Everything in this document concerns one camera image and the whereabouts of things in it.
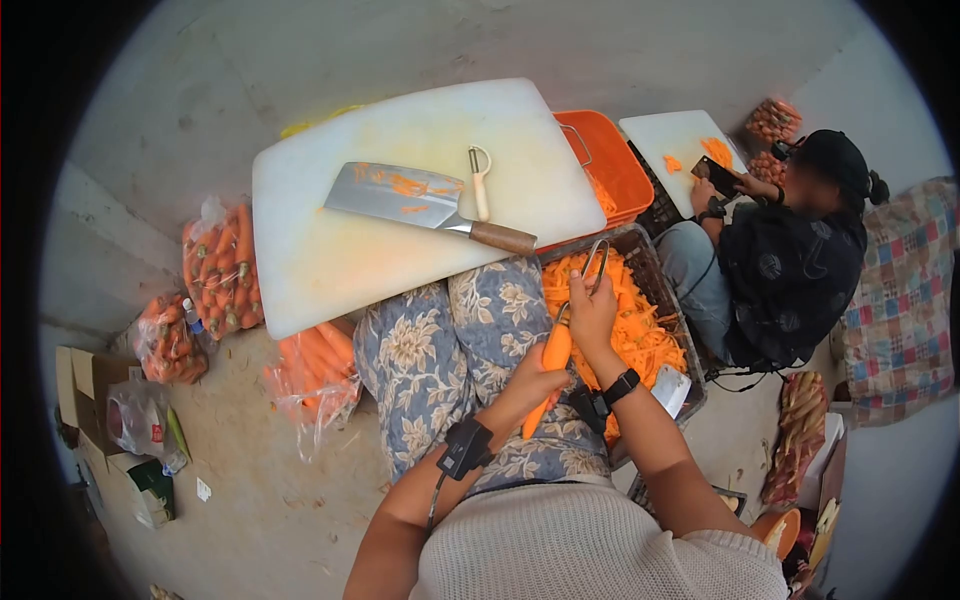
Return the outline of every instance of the hair bun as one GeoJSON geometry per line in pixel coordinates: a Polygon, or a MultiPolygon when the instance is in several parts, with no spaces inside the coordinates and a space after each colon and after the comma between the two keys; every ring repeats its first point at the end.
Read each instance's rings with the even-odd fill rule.
{"type": "Polygon", "coordinates": [[[870,172],[870,203],[883,204],[890,200],[890,187],[880,178],[876,171],[870,172]]]}

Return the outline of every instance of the blue floral fabric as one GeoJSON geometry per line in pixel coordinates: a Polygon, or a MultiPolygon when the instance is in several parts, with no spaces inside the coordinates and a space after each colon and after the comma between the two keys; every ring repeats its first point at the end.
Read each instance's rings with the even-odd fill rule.
{"type": "MultiPolygon", "coordinates": [[[[488,406],[527,349],[552,325],[536,258],[512,257],[405,292],[367,309],[354,337],[357,370],[376,398],[393,481],[447,429],[488,406]]],[[[572,362],[567,370],[575,376],[572,362]]],[[[519,429],[471,494],[524,480],[609,477],[607,447],[564,390],[530,440],[519,429]]]]}

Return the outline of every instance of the wristwatch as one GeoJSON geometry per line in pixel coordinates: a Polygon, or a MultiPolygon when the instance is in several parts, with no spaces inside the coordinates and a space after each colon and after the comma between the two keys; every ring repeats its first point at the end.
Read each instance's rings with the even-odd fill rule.
{"type": "Polygon", "coordinates": [[[702,225],[704,219],[723,219],[726,216],[727,208],[714,196],[707,203],[707,210],[697,215],[697,225],[702,225]]]}
{"type": "Polygon", "coordinates": [[[612,408],[614,402],[632,392],[636,386],[639,385],[639,383],[640,376],[636,374],[636,371],[633,369],[624,371],[619,377],[616,378],[616,381],[613,382],[613,385],[604,391],[604,402],[609,408],[612,408]]]}

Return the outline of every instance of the checkered fabric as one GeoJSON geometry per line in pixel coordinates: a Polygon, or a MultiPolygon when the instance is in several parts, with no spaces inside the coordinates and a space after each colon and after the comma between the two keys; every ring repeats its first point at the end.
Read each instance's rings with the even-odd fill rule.
{"type": "Polygon", "coordinates": [[[954,178],[925,181],[864,217],[867,253],[842,319],[858,425],[884,425],[954,391],[949,294],[960,246],[954,178]]]}

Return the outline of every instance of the white cutting board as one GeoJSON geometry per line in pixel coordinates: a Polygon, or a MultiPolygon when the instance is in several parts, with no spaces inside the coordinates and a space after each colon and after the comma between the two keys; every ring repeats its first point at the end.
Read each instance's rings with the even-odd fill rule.
{"type": "Polygon", "coordinates": [[[700,145],[701,139],[716,137],[726,143],[733,156],[733,170],[739,173],[747,171],[736,149],[705,110],[627,117],[620,119],[620,129],[634,142],[685,219],[693,216],[693,206],[690,204],[693,176],[690,175],[690,169],[707,153],[700,145]],[[683,168],[672,175],[667,173],[664,156],[676,158],[683,168]]]}
{"type": "Polygon", "coordinates": [[[493,159],[491,222],[538,247],[607,223],[576,155],[526,79],[459,84],[353,110],[261,152],[253,162],[253,235],[267,329],[276,339],[507,256],[454,233],[318,210],[345,162],[382,162],[467,183],[469,144],[493,159]]]}

